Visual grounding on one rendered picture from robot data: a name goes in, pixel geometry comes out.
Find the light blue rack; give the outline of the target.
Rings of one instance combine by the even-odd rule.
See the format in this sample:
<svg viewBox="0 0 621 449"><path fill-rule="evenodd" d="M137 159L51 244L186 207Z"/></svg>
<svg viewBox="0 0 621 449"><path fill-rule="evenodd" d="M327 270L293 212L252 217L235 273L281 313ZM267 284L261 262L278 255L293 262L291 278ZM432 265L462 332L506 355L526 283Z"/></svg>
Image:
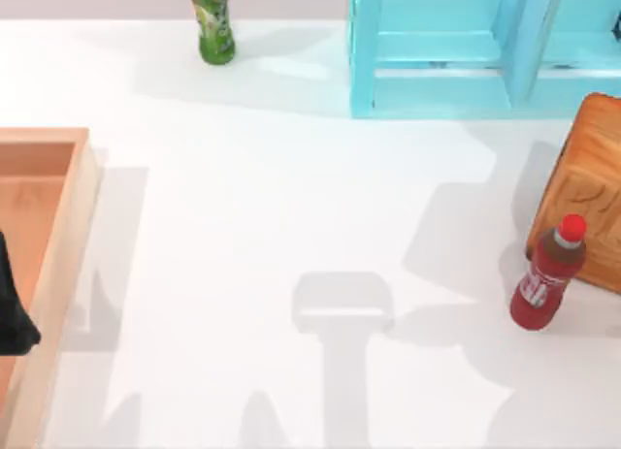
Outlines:
<svg viewBox="0 0 621 449"><path fill-rule="evenodd" d="M621 0L349 0L356 117L566 118L621 96Z"/></svg>

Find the green bottle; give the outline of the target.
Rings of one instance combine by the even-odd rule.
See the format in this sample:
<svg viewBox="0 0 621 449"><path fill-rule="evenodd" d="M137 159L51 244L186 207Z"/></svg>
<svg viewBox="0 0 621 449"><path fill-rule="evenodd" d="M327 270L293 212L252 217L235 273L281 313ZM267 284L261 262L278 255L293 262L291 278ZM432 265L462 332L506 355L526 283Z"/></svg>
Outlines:
<svg viewBox="0 0 621 449"><path fill-rule="evenodd" d="M229 20L229 0L191 0L199 24L199 51L211 65L225 65L236 46Z"/></svg>

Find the red bottle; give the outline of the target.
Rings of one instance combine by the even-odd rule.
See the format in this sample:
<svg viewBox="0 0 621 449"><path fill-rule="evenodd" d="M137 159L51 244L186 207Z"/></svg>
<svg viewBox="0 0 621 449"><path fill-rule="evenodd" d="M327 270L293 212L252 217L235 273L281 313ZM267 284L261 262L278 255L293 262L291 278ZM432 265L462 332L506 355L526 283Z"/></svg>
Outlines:
<svg viewBox="0 0 621 449"><path fill-rule="evenodd" d="M540 236L509 305L510 316L518 326L539 331L552 321L569 283L585 263L586 229L585 219L570 213Z"/></svg>

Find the salmon-coloured shallow box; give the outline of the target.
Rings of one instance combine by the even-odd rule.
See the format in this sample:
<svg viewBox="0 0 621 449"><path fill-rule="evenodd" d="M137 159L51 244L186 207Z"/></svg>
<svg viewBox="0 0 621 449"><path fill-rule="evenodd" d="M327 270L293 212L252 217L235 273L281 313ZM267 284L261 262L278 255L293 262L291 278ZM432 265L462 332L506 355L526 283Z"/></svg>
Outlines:
<svg viewBox="0 0 621 449"><path fill-rule="evenodd" d="M0 449L37 449L99 183L87 129L0 127L0 278L26 313L24 353L0 355Z"/></svg>

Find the loaf of bread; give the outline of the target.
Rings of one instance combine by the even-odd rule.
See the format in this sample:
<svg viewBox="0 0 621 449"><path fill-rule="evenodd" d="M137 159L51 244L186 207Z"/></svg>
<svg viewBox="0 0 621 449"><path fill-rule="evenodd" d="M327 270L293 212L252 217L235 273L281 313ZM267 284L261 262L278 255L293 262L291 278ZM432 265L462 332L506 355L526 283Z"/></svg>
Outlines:
<svg viewBox="0 0 621 449"><path fill-rule="evenodd" d="M527 242L569 213L586 221L586 261L577 278L621 295L621 98L591 93L544 188Z"/></svg>

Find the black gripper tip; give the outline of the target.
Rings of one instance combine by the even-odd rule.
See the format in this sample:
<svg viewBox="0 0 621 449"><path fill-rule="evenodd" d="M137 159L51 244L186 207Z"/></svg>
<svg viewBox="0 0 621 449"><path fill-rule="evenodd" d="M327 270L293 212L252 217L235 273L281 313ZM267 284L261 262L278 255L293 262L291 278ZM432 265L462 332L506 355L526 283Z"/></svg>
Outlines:
<svg viewBox="0 0 621 449"><path fill-rule="evenodd" d="M17 293L6 239L0 231L0 356L25 356L41 339Z"/></svg>

